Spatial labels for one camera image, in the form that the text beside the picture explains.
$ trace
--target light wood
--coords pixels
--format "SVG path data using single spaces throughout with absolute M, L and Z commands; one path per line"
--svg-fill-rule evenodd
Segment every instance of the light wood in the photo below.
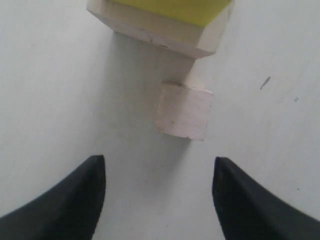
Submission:
M 115 32 L 199 59 L 216 52 L 233 5 L 229 4 L 206 27 L 111 0 L 88 0 L 87 10 Z
M 160 133 L 203 141 L 212 102 L 210 91 L 163 83 L 156 129 Z

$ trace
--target wooden block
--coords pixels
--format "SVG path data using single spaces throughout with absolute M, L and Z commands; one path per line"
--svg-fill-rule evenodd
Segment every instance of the wooden block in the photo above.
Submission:
M 216 52 L 233 3 L 206 26 L 190 24 L 112 0 L 88 0 L 87 10 L 115 32 L 199 59 Z
M 156 129 L 160 133 L 203 141 L 212 102 L 210 91 L 163 83 Z

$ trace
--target white surface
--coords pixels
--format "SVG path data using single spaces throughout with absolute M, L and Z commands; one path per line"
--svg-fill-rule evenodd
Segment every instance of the white surface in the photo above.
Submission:
M 320 1 L 237 1 L 192 74 L 214 94 L 205 142 L 159 134 L 161 81 L 192 61 L 121 35 L 86 0 L 0 8 L 0 215 L 91 154 L 107 159 L 94 240 L 222 240 L 215 156 L 320 219 Z M 260 90 L 263 82 L 270 81 Z
M 214 95 L 212 92 L 164 82 L 155 120 L 159 133 L 203 141 Z

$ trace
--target yellow sponge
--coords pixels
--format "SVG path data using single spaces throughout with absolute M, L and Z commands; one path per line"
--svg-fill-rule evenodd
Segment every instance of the yellow sponge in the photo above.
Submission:
M 113 0 L 185 23 L 205 27 L 231 0 Z

